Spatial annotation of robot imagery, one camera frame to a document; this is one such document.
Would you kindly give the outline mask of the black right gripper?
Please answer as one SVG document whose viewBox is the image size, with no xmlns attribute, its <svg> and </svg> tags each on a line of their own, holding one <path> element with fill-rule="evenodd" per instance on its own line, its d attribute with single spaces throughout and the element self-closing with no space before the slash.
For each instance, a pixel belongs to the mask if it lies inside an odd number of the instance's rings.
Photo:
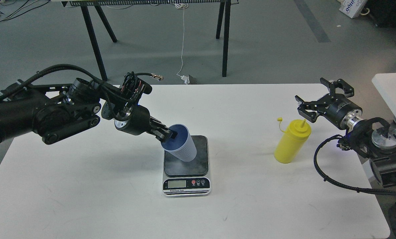
<svg viewBox="0 0 396 239">
<path fill-rule="evenodd" d="M 320 83 L 328 88 L 329 93 L 319 100 L 307 102 L 298 95 L 295 96 L 299 115 L 311 123 L 315 123 L 319 116 L 323 116 L 340 130 L 350 128 L 347 123 L 350 119 L 348 115 L 360 117 L 363 113 L 361 107 L 348 99 L 355 95 L 354 88 L 343 79 L 330 82 L 320 78 Z M 344 94 L 336 94 L 337 88 L 342 89 Z"/>
</svg>

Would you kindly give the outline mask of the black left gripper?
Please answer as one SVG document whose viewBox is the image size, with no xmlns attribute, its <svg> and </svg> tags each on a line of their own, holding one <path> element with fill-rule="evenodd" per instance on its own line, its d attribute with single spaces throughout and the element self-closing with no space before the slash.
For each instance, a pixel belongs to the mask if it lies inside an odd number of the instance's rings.
<svg viewBox="0 0 396 239">
<path fill-rule="evenodd" d="M 160 142 L 166 142 L 166 140 L 175 139 L 178 136 L 177 131 L 169 129 L 161 121 L 151 117 L 149 110 L 143 106 L 133 106 L 128 119 L 125 121 L 115 120 L 114 125 L 117 130 L 135 136 L 148 132 Z"/>
</svg>

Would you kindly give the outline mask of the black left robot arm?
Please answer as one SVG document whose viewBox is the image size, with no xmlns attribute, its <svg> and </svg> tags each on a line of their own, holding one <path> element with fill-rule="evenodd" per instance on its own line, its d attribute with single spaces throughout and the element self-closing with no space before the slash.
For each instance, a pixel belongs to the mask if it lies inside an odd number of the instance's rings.
<svg viewBox="0 0 396 239">
<path fill-rule="evenodd" d="M 76 78 L 72 84 L 34 85 L 48 74 L 74 70 L 90 80 Z M 140 76 L 157 80 L 163 77 L 150 73 L 128 72 L 121 86 L 113 86 L 90 72 L 71 64 L 57 64 L 38 71 L 28 80 L 19 80 L 1 91 L 0 143 L 34 132 L 47 145 L 96 127 L 101 119 L 114 120 L 119 131 L 154 135 L 160 142 L 175 139 L 178 133 L 151 117 L 139 104 L 152 87 Z"/>
</svg>

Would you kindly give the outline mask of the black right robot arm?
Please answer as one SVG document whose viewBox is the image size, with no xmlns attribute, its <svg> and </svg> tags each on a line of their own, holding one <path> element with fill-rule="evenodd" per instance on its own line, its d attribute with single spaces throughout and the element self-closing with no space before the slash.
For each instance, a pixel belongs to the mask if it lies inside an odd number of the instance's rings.
<svg viewBox="0 0 396 239">
<path fill-rule="evenodd" d="M 363 110 L 350 100 L 354 96 L 354 88 L 345 80 L 328 81 L 320 79 L 320 83 L 328 89 L 328 93 L 316 101 L 298 101 L 298 113 L 306 120 L 314 123 L 323 116 L 345 135 L 334 135 L 325 139 L 313 156 L 313 163 L 318 174 L 335 186 L 358 193 L 395 196 L 396 197 L 396 129 L 391 127 L 384 118 L 363 119 Z M 342 151 L 355 151 L 359 156 L 368 159 L 375 179 L 381 183 L 382 189 L 364 189 L 349 186 L 329 177 L 322 171 L 317 156 L 319 150 L 328 142 L 337 140 L 337 147 Z"/>
</svg>

